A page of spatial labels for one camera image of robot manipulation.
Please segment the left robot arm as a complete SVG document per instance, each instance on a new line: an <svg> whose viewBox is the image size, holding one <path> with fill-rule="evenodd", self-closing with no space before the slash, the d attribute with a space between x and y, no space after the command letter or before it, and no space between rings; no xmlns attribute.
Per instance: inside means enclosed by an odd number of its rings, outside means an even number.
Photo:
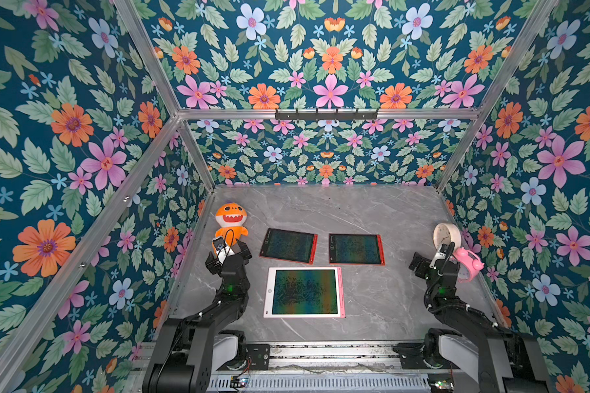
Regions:
<svg viewBox="0 0 590 393"><path fill-rule="evenodd" d="M216 336L244 314L251 284L246 266L252 258L247 244L238 242L223 261L212 253L206 267L221 286L202 311L163 324L142 382L143 392L205 392L213 370Z"/></svg>

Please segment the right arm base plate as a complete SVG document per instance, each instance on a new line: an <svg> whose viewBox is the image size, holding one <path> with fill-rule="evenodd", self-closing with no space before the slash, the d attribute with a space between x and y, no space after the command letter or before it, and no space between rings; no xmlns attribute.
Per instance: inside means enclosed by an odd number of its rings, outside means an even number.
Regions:
<svg viewBox="0 0 590 393"><path fill-rule="evenodd" d="M424 342L399 342L393 347L393 352L398 355L404 369L459 370L454 363L445 360L434 347Z"/></svg>

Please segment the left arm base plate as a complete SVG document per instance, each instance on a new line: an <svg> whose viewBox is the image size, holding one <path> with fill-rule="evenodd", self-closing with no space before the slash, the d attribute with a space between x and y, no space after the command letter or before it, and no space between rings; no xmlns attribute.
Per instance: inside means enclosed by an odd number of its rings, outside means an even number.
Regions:
<svg viewBox="0 0 590 393"><path fill-rule="evenodd" d="M269 344L239 345L237 355L225 365L229 371L268 370L271 346Z"/></svg>

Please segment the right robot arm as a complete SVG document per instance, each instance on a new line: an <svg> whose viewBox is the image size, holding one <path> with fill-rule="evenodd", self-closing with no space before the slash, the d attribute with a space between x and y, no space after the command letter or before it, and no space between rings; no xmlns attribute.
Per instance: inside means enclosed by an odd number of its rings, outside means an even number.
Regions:
<svg viewBox="0 0 590 393"><path fill-rule="evenodd" d="M447 360L472 377L481 392L554 392L539 341L513 332L457 296L460 265L446 252L413 255L409 269L427 284L424 306L446 329L424 338L424 358Z"/></svg>

